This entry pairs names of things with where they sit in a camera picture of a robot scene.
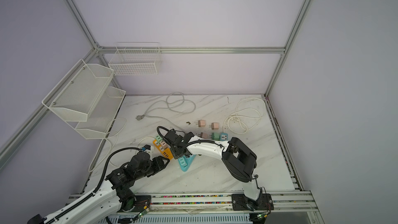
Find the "teal triangular power strip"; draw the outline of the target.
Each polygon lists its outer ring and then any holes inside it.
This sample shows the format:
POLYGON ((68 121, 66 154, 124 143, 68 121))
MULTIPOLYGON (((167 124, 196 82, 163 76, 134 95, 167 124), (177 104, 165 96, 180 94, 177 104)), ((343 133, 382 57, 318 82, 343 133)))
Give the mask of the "teal triangular power strip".
POLYGON ((186 172, 186 171, 188 171, 189 167, 191 166, 191 164, 192 164, 193 160, 195 159, 196 155, 189 155, 189 156, 188 155, 184 155, 182 157, 185 157, 186 162, 187 162, 187 166, 185 168, 182 168, 180 165, 179 166, 180 166, 180 169, 183 172, 186 172))

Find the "pink plug black strip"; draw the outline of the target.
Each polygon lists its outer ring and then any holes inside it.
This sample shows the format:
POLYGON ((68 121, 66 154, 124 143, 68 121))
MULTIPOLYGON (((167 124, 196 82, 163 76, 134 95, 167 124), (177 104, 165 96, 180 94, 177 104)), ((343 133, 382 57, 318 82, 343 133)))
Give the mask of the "pink plug black strip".
POLYGON ((206 120, 199 120, 198 121, 198 127, 203 128, 206 127, 206 120))
POLYGON ((212 122, 212 123, 210 124, 210 128, 211 128, 212 130, 219 130, 220 125, 219 125, 218 122, 212 122))

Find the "blue power strip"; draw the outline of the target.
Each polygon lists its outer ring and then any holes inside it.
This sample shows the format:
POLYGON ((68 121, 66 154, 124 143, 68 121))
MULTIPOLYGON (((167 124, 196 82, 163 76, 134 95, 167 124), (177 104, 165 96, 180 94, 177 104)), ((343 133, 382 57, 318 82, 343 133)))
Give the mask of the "blue power strip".
POLYGON ((221 141, 227 141, 228 140, 228 134, 227 133, 221 133, 220 134, 220 140, 221 141))

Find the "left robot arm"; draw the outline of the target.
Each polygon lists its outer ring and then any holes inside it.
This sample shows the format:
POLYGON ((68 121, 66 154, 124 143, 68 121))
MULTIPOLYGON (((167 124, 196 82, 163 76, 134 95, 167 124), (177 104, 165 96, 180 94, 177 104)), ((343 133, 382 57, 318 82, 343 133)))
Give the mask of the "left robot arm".
POLYGON ((68 206, 43 217, 39 214, 28 220, 29 224, 95 224, 123 208, 130 210, 136 202, 131 187, 144 177, 164 170, 170 159, 151 155, 137 147, 119 149, 107 158, 97 186, 68 206), (126 150, 137 150, 130 161, 107 173, 110 159, 126 150))

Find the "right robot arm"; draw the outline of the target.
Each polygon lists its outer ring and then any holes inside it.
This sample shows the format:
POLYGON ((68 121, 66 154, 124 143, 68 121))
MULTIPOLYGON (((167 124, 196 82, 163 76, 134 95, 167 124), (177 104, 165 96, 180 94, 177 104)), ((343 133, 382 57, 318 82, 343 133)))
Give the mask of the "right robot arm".
POLYGON ((202 155, 222 161, 232 177, 243 183, 246 208, 253 211, 259 207, 262 190, 254 174, 257 155, 240 139, 232 137, 228 141, 214 141, 191 132, 181 136, 176 130, 163 126, 157 127, 157 133, 170 146, 175 159, 202 155))

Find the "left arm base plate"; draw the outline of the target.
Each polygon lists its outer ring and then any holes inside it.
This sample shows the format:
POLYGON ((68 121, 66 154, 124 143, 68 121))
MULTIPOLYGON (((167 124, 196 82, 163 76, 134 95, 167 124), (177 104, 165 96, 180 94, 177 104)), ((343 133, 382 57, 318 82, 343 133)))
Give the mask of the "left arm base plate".
POLYGON ((151 195, 135 195, 128 200, 123 201, 117 208, 116 212, 142 212, 143 210, 150 208, 151 199, 151 195))

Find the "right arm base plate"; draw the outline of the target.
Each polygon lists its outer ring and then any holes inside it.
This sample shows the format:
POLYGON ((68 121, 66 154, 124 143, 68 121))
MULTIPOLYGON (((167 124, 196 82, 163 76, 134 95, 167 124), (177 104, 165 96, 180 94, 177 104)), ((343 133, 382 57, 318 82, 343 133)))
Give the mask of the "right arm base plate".
POLYGON ((244 194, 233 194, 232 207, 234 211, 273 211, 274 203, 270 194, 260 193, 257 200, 252 200, 244 194))

